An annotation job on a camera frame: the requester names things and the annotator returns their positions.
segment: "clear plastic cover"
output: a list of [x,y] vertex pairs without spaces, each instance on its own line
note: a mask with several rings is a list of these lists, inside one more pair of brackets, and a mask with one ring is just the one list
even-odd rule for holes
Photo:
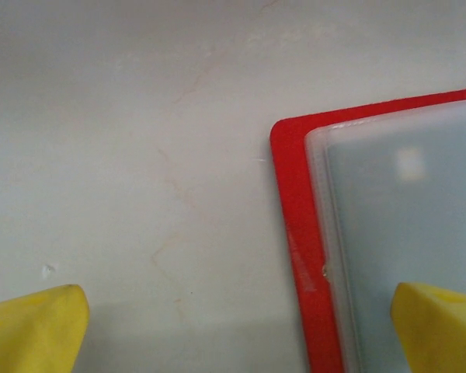
[[306,137],[346,371],[409,372],[395,287],[466,293],[466,101]]

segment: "white surface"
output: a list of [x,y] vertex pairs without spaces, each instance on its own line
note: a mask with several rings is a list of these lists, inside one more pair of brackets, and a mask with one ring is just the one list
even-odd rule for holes
[[304,371],[270,128],[464,87],[466,0],[0,0],[0,300],[83,286],[77,372]]

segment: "red frame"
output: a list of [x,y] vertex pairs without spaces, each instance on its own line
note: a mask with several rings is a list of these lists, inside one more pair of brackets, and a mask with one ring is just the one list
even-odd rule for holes
[[466,99],[466,89],[284,119],[271,130],[273,162],[285,219],[311,371],[343,373],[304,138],[318,127]]

